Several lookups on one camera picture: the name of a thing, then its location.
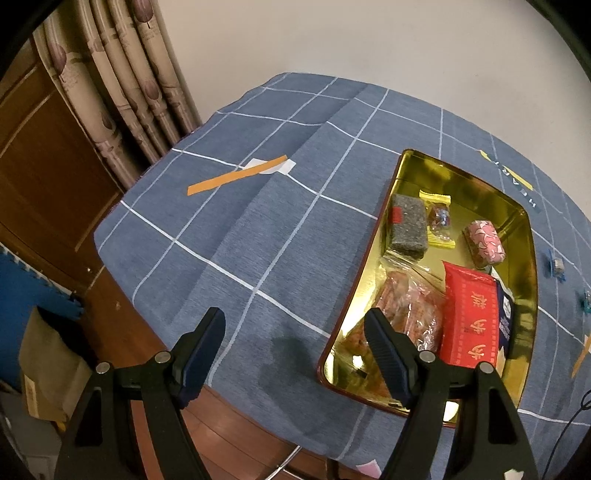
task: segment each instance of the yellow candy package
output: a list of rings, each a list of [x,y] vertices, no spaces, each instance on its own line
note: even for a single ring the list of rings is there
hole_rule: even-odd
[[[452,240],[452,217],[449,206],[452,197],[438,193],[419,191],[418,196],[427,209],[427,241],[429,245],[440,248],[455,248]]]

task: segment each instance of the white wall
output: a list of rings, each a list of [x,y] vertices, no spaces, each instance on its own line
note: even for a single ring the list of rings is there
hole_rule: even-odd
[[[377,83],[490,131],[591,217],[591,83],[525,0],[157,1],[203,120],[280,72]]]

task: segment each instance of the blue checkered tablecloth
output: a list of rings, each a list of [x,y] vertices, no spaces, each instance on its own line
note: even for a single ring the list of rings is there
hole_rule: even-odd
[[[352,467],[376,459],[383,468],[404,419],[325,389],[315,370],[405,148],[457,165],[528,210],[540,308],[519,413],[543,469],[591,388],[589,360],[570,378],[590,329],[580,307],[591,281],[590,222],[527,158],[453,113],[366,83],[278,75],[175,145],[99,225],[96,245],[169,347],[208,307],[223,309],[226,337],[207,382],[235,407],[316,453]],[[186,195],[190,184],[283,154],[295,162],[288,174]],[[550,277],[549,249],[564,259],[566,283]],[[590,424],[584,412],[551,473]],[[443,476],[452,436],[444,429],[433,478]]]

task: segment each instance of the curtain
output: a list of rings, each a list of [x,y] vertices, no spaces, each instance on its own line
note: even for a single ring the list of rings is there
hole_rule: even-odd
[[[125,189],[147,162],[197,128],[150,0],[66,0],[33,37],[64,100]]]

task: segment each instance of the wooden floor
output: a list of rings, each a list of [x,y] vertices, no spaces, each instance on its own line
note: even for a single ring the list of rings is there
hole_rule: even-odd
[[[100,360],[109,361],[115,367],[128,367],[143,363],[164,349],[106,270],[86,293],[85,308],[80,324]],[[148,479],[162,479],[142,403],[133,402],[132,409]],[[184,409],[183,416],[213,480],[263,479],[294,448],[292,443],[267,432],[207,387]],[[302,450],[290,466],[308,476],[326,478],[324,458],[311,452]],[[340,467],[340,476],[368,479],[344,466]],[[276,478],[293,477],[281,473]]]

